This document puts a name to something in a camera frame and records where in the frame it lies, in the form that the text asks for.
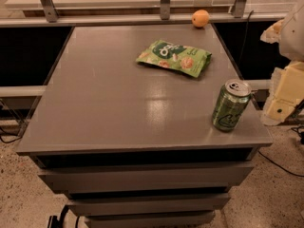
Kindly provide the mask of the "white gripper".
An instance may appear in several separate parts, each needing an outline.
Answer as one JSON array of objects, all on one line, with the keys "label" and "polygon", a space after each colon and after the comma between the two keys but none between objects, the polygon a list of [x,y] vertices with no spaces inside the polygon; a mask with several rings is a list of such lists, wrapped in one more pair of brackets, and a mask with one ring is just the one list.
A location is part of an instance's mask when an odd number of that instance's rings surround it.
[{"label": "white gripper", "polygon": [[269,96],[263,106],[261,121],[278,125],[295,112],[304,100],[304,0],[299,0],[287,16],[269,26],[260,40],[279,42],[280,54],[291,60],[283,69],[276,67],[269,87]]}]

